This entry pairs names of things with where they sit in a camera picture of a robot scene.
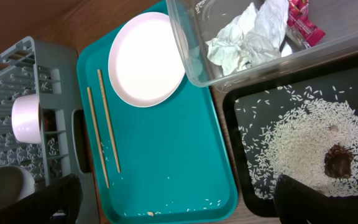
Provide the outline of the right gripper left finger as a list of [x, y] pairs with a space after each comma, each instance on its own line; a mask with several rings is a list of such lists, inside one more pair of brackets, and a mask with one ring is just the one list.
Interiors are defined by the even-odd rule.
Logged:
[[75, 223], [83, 199], [80, 178], [69, 174], [0, 209], [0, 223]]

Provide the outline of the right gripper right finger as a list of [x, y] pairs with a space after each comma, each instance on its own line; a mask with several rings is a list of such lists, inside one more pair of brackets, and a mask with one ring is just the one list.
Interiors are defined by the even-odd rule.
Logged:
[[301, 182], [280, 175], [273, 202], [281, 223], [358, 223], [358, 209], [339, 205]]

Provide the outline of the grey bowl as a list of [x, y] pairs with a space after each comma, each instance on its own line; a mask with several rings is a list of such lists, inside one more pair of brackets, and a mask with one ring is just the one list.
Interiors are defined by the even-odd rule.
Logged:
[[0, 209], [35, 192], [35, 179], [25, 168], [0, 166]]

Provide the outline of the rice and food scraps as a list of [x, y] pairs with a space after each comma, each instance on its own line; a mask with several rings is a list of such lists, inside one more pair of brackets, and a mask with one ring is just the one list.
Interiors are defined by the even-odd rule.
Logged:
[[328, 197], [358, 196], [358, 110], [334, 92], [331, 101], [291, 85], [234, 102], [251, 188], [271, 199], [280, 175]]

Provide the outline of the small white bowl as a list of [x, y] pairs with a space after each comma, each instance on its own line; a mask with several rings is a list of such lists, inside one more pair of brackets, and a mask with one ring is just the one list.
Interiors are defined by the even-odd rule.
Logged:
[[21, 96], [15, 100], [11, 113], [12, 130], [22, 143], [40, 144], [40, 103], [37, 94]]

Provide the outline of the large white round plate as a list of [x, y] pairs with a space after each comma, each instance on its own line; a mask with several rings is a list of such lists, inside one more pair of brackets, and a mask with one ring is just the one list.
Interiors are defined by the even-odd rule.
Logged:
[[146, 12], [124, 24], [109, 51], [108, 74], [116, 95], [131, 106], [169, 98], [185, 76], [169, 16]]

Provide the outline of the white napkin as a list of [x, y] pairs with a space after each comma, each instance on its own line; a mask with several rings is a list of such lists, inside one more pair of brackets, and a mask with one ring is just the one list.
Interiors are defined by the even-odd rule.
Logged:
[[288, 0], [266, 0], [260, 8], [250, 3], [206, 42], [208, 60], [227, 76], [280, 58], [288, 13]]

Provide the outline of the red snack wrapper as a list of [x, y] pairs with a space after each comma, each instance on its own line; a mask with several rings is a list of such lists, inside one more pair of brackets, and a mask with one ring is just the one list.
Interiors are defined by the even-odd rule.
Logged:
[[288, 21], [310, 47], [314, 47], [326, 33], [309, 20], [309, 0], [289, 0]]

